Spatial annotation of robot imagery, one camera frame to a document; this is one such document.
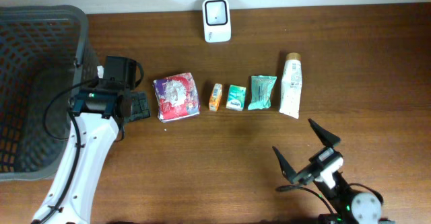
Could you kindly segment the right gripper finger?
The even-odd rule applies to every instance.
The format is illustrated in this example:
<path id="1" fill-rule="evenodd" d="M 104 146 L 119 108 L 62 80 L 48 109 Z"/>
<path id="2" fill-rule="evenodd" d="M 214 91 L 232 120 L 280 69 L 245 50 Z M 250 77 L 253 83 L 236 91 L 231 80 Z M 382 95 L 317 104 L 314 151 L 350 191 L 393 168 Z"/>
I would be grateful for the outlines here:
<path id="1" fill-rule="evenodd" d="M 272 147 L 277 160 L 279 162 L 280 170 L 283 175 L 283 177 L 290 182 L 291 184 L 296 183 L 296 171 L 292 168 L 292 166 L 288 163 L 288 161 L 285 159 L 285 157 L 280 153 L 277 147 Z"/>
<path id="2" fill-rule="evenodd" d="M 340 144 L 341 139 L 337 135 L 325 130 L 311 118 L 308 119 L 308 122 L 310 123 L 311 129 L 325 147 L 335 147 Z"/>

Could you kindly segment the red purple snack bag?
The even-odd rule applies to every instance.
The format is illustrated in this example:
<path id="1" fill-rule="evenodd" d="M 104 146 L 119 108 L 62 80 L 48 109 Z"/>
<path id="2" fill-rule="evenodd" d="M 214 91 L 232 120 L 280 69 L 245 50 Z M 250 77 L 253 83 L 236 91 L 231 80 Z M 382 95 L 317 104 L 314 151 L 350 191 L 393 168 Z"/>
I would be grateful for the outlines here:
<path id="1" fill-rule="evenodd" d="M 171 122 L 200 114 L 199 94 L 191 73 L 153 80 L 158 102 L 158 118 Z"/>

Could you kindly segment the white tube gold cap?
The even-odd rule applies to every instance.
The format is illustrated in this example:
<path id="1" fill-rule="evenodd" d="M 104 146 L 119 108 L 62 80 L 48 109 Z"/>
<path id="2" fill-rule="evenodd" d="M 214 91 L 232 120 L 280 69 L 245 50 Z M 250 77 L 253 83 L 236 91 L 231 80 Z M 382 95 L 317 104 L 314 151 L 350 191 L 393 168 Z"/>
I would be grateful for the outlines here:
<path id="1" fill-rule="evenodd" d="M 302 91 L 301 56 L 297 52 L 287 54 L 281 78 L 281 102 L 279 112 L 299 119 Z"/>

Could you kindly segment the small orange box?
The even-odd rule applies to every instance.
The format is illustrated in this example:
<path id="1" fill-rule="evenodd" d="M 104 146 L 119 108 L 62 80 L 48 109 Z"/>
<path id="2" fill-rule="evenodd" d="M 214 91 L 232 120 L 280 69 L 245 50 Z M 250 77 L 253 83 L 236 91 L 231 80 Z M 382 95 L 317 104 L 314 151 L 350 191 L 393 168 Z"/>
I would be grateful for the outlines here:
<path id="1" fill-rule="evenodd" d="M 209 98 L 209 110 L 216 112 L 220 106 L 220 102 L 222 99 L 222 89 L 223 85 L 220 83 L 216 83 L 213 87 Z"/>

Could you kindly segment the teal wet wipes pouch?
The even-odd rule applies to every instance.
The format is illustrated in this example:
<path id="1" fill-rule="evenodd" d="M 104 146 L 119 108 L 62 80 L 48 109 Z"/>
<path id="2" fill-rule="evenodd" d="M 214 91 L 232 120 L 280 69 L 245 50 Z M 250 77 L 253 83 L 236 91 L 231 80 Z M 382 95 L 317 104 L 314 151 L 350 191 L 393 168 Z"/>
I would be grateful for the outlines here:
<path id="1" fill-rule="evenodd" d="M 271 107 L 271 94 L 276 76 L 253 75 L 251 77 L 251 102 L 248 110 L 263 110 Z"/>

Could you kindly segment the green tissue pack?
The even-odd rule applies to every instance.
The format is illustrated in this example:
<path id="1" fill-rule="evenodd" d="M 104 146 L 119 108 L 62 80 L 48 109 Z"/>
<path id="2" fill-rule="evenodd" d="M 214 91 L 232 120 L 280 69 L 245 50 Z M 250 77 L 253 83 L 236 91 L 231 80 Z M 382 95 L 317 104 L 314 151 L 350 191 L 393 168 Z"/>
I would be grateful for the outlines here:
<path id="1" fill-rule="evenodd" d="M 229 110 L 243 111 L 246 97 L 246 87 L 230 85 L 226 108 Z"/>

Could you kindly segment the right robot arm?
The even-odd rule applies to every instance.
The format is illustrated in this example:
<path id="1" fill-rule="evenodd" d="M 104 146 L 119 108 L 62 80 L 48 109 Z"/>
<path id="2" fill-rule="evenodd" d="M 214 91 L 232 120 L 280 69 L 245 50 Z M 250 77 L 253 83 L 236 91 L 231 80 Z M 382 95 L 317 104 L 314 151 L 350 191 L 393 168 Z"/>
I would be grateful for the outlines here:
<path id="1" fill-rule="evenodd" d="M 327 214 L 320 214 L 317 223 L 384 224 L 393 220 L 383 217 L 384 198 L 376 190 L 359 183 L 347 182 L 339 169 L 344 164 L 343 155 L 335 150 L 341 139 L 314 120 L 311 129 L 323 148 L 309 158 L 309 164 L 299 172 L 272 147 L 283 177 L 288 185 L 276 188 L 278 192 L 303 190 L 316 196 L 327 207 Z"/>

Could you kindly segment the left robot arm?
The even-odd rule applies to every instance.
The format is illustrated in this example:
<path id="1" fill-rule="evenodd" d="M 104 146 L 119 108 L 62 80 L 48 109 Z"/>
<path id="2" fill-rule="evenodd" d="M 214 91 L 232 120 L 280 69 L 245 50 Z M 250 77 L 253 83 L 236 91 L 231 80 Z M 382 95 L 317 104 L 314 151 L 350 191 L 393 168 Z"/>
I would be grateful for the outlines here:
<path id="1" fill-rule="evenodd" d="M 64 154 L 50 190 L 33 223 L 89 223 L 95 191 L 108 152 L 125 136 L 133 112 L 134 89 L 143 67 L 126 57 L 108 56 L 101 77 L 58 93 L 76 91 L 67 113 L 71 121 Z"/>

